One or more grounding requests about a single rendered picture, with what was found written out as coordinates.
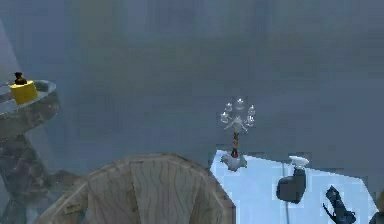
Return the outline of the silver glass candelabra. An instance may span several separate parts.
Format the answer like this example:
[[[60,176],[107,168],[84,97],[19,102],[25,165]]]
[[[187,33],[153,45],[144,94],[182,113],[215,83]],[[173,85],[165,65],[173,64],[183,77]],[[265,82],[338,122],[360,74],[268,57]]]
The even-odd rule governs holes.
[[[226,164],[230,171],[236,172],[241,167],[247,167],[245,157],[239,153],[239,136],[255,126],[255,115],[255,107],[253,105],[246,107],[242,97],[228,102],[220,114],[220,121],[225,124],[224,129],[231,129],[233,133],[232,150],[221,157],[221,162]]]

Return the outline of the beige wooden round bin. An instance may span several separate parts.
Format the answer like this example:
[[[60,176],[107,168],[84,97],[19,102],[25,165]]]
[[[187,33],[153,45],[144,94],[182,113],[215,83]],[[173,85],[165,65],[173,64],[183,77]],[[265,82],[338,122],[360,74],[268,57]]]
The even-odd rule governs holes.
[[[210,171],[149,154],[78,179],[35,224],[236,224],[236,207]]]

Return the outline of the pale blue white table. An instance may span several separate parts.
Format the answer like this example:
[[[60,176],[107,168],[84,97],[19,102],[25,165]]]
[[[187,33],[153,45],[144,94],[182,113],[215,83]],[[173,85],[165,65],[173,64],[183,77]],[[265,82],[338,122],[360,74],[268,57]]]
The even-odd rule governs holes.
[[[248,156],[247,166],[233,172],[218,150],[210,171],[236,206],[236,224],[334,224],[333,207],[325,193],[335,187],[345,207],[355,213],[354,224],[368,224],[377,207],[364,182],[355,177],[308,168],[307,187],[300,203],[276,197],[280,178],[293,173],[291,165]]]

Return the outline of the black spray bottle white trigger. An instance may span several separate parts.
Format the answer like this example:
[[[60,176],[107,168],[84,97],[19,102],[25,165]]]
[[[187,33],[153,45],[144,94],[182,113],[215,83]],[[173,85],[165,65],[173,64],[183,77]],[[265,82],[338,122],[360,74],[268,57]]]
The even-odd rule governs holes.
[[[276,197],[285,202],[299,204],[306,190],[305,166],[309,160],[299,156],[290,156],[289,159],[294,167],[293,174],[278,181]]]

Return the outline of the yellow cylinder with dark top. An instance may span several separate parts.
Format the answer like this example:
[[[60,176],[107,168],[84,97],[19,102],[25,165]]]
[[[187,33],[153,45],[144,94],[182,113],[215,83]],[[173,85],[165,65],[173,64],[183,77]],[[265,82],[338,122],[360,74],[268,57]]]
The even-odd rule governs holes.
[[[17,105],[28,103],[38,97],[35,83],[32,80],[26,80],[22,72],[15,72],[15,80],[9,89]]]

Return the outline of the dark blue crumpled object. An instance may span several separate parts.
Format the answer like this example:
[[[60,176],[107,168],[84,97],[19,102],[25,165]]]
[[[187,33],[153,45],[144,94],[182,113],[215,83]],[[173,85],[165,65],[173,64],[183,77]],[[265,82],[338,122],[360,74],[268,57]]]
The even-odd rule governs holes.
[[[335,224],[354,224],[356,222],[355,213],[346,209],[339,191],[331,185],[325,193],[333,207],[333,213],[330,213],[327,206],[322,204],[326,214]]]

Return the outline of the grey stone pedestal sink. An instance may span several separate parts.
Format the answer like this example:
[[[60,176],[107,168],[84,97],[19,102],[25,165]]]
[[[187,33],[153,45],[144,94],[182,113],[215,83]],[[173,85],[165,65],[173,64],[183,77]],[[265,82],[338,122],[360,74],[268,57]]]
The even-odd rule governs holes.
[[[34,204],[44,198],[51,178],[25,134],[54,117],[60,108],[56,84],[35,80],[38,96],[0,110],[0,179],[9,199],[0,224],[33,224]]]

